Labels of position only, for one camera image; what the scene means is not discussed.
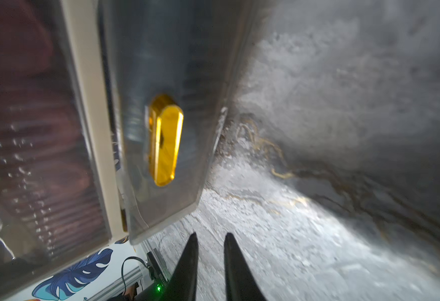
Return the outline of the transparent drawer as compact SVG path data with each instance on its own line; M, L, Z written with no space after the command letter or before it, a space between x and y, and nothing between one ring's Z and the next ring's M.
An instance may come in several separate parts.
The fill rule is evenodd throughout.
M111 237L59 1L0 1L0 300Z
M99 3L132 244L196 209L257 9L257 1Z

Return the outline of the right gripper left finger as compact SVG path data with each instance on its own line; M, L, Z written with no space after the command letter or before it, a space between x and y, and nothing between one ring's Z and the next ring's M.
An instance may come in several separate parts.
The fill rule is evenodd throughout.
M161 300L196 300L198 257L197 234L193 233L186 243L171 280L164 289Z

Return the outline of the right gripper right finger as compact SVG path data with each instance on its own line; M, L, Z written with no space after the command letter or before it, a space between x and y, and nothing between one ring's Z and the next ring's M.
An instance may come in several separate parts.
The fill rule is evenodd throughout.
M224 260L226 300L266 301L232 233L225 237Z

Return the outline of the transparent bottom drawer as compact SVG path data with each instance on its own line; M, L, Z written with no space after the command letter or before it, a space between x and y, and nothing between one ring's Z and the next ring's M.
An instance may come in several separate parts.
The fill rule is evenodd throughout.
M257 9L257 1L99 3L132 244L196 209Z

